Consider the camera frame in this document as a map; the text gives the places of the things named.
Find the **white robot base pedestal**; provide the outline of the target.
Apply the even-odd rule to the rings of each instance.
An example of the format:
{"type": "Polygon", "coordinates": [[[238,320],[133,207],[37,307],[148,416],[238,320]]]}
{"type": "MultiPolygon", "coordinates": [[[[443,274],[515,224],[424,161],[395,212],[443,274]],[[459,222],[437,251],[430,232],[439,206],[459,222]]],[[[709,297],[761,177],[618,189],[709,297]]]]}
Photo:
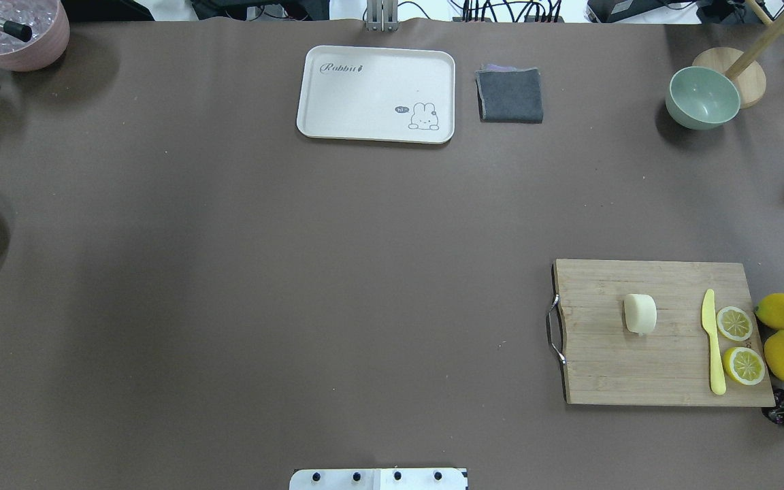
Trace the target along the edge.
{"type": "Polygon", "coordinates": [[[466,469],[327,468],[293,473],[289,489],[468,489],[466,469]]]}

